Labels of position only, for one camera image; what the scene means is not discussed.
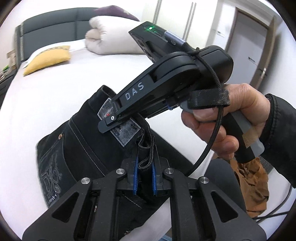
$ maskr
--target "bed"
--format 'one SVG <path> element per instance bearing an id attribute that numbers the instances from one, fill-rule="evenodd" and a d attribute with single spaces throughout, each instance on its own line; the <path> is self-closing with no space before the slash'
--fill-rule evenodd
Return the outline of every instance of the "bed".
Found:
<path id="1" fill-rule="evenodd" d="M 0 210 L 20 238 L 47 210 L 38 179 L 37 142 L 75 114 L 100 86 L 104 84 L 119 92 L 152 64 L 145 55 L 100 56 L 81 49 L 72 52 L 68 63 L 23 77 L 22 66 L 35 50 L 53 43 L 84 39 L 90 29 L 88 21 L 95 16 L 93 9 L 44 13 L 27 19 L 15 29 L 18 72 L 0 111 Z M 179 108 L 148 122 L 192 163 L 202 153 L 205 143 L 182 124 Z M 209 153 L 192 177 L 205 173 L 212 154 Z M 122 240 L 157 241 L 170 227 L 170 206 L 166 201 L 142 227 Z"/>

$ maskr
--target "gray upholstered headboard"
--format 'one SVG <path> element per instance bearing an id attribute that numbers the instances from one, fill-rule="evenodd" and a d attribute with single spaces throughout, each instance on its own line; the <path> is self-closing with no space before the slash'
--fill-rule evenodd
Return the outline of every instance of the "gray upholstered headboard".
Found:
<path id="1" fill-rule="evenodd" d="M 82 7 L 43 13 L 15 28 L 17 68 L 37 49 L 49 44 L 84 39 L 96 8 Z"/>

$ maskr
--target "black cable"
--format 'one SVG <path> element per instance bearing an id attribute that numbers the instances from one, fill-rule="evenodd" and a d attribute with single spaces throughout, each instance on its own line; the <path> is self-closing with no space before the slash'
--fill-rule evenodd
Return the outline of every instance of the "black cable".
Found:
<path id="1" fill-rule="evenodd" d="M 214 71 L 214 69 L 212 68 L 212 66 L 210 66 L 208 64 L 208 62 L 206 60 L 204 60 L 200 55 L 199 55 L 199 48 L 196 48 L 196 51 L 194 52 L 188 52 L 188 54 L 195 56 L 206 68 L 207 70 L 211 73 L 211 75 L 213 76 L 214 82 L 217 86 L 217 88 L 222 88 L 222 85 L 220 83 L 219 77 L 217 76 L 216 72 Z M 216 136 L 219 132 L 220 126 L 222 124 L 222 118 L 223 118 L 223 106 L 219 106 L 218 107 L 218 115 L 217 115 L 217 120 L 216 120 L 216 124 L 214 127 L 214 130 L 212 132 L 212 135 L 210 137 L 210 140 L 207 144 L 207 146 L 205 147 L 204 151 L 202 152 L 201 156 L 199 157 L 199 159 L 194 163 L 194 165 L 192 166 L 192 168 L 187 171 L 187 173 L 185 173 L 185 176 L 189 176 L 191 175 L 199 166 L 200 164 L 204 161 L 204 159 L 207 157 L 207 155 L 209 154 L 214 141 L 216 139 Z"/>
<path id="2" fill-rule="evenodd" d="M 257 217 L 257 218 L 254 218 L 254 219 L 260 219 L 259 221 L 257 221 L 257 223 L 261 223 L 263 222 L 266 218 L 271 218 L 273 216 L 273 214 L 278 211 L 285 203 L 286 201 L 288 200 L 288 198 L 290 197 L 291 195 L 291 192 L 292 192 L 292 185 L 290 185 L 290 189 L 289 189 L 289 192 L 286 196 L 286 198 L 280 203 L 280 205 L 278 205 L 274 210 L 272 210 L 269 214 L 267 214 L 266 216 L 262 216 L 262 217 Z"/>

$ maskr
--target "triangular cutout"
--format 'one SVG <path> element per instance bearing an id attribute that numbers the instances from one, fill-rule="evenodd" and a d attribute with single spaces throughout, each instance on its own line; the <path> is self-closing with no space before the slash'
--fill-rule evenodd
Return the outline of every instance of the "triangular cutout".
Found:
<path id="1" fill-rule="evenodd" d="M 211 196 L 214 200 L 216 209 L 222 223 L 226 223 L 234 218 L 238 217 L 236 211 L 230 207 L 216 192 L 211 192 Z"/>
<path id="2" fill-rule="evenodd" d="M 78 196 L 79 193 L 75 192 L 56 211 L 53 212 L 52 217 L 64 223 L 68 222 L 77 202 Z"/>

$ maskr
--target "black jacket sleeve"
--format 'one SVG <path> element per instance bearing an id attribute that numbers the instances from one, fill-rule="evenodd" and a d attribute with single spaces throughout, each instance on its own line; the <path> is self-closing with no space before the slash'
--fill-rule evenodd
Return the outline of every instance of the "black jacket sleeve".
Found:
<path id="1" fill-rule="evenodd" d="M 261 155 L 296 187 L 296 109 L 282 98 L 267 94 L 271 110 L 260 141 Z"/>

